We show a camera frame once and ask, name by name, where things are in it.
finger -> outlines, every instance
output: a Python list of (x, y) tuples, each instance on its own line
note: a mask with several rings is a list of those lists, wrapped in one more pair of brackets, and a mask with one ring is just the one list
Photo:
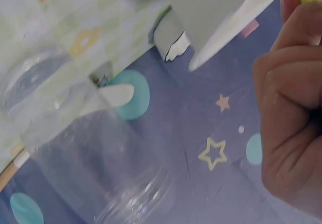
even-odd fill
[(280, 0), (281, 3), (281, 15), (283, 23), (285, 23), (294, 10), (301, 4), (300, 0)]
[(322, 61), (322, 49), (318, 46), (293, 46), (272, 51), (257, 59), (253, 65), (255, 92), (259, 107), (262, 103), (266, 74), (284, 64), (298, 61)]
[(295, 45), (318, 45), (322, 35), (322, 3), (298, 6), (278, 35), (272, 50)]
[(322, 61), (283, 65), (268, 73), (261, 109), (263, 148), (269, 153), (301, 132), (321, 105)]

star print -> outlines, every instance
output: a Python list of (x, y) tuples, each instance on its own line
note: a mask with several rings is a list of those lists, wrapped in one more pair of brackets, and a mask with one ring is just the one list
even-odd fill
[[(202, 161), (207, 162), (209, 170), (212, 171), (216, 165), (218, 163), (225, 163), (227, 162), (227, 157), (225, 155), (225, 153), (223, 152), (226, 146), (226, 141), (221, 141), (219, 143), (216, 143), (214, 140), (212, 140), (211, 138), (207, 139), (207, 147), (206, 150), (203, 151), (200, 155), (199, 155), (199, 159)], [(219, 150), (219, 158), (216, 158), (214, 160), (214, 162), (211, 161), (211, 157), (209, 157), (207, 154), (209, 154), (210, 152), (210, 147), (214, 147), (214, 148), (220, 148)]]
[(216, 102), (216, 105), (220, 107), (221, 112), (226, 109), (230, 109), (228, 101), (229, 97), (224, 97), (222, 94), (220, 94), (219, 100)]

purple surface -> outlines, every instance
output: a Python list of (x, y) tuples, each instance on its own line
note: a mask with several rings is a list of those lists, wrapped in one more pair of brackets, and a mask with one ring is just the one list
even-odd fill
[[(188, 72), (191, 49), (164, 64), (153, 48), (129, 67), (143, 73), (150, 87), (148, 111), (130, 124), (151, 143), (173, 178), (170, 195), (145, 223), (317, 223), (273, 198), (262, 185), (261, 167), (251, 165), (245, 155), (248, 140), (259, 132), (251, 66), (278, 34), (279, 2), (257, 20), (260, 26), (248, 38), (235, 37), (196, 72)], [(220, 94), (230, 96), (230, 109), (222, 113), (215, 104)], [(238, 132), (241, 125), (243, 134)], [(226, 140), (227, 162), (213, 171), (198, 159), (208, 137)], [(218, 157), (218, 149), (211, 155)], [(4, 223), (16, 223), (9, 204), (15, 192), (31, 196), (48, 224), (82, 223), (32, 161), (0, 193)]]

white dot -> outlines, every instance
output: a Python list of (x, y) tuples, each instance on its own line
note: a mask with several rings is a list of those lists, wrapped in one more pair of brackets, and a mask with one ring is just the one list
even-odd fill
[(240, 126), (240, 127), (239, 127), (239, 129), (238, 129), (238, 132), (239, 132), (240, 134), (244, 133), (244, 132), (245, 132), (245, 128), (244, 128), (244, 126)]
[(88, 44), (89, 40), (90, 40), (89, 38), (83, 39), (81, 42), (81, 46), (82, 47), (86, 46)]

pink sticker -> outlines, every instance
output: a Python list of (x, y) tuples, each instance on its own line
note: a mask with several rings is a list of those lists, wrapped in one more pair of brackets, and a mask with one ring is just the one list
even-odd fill
[(242, 31), (241, 34), (246, 38), (255, 31), (260, 24), (254, 19)]

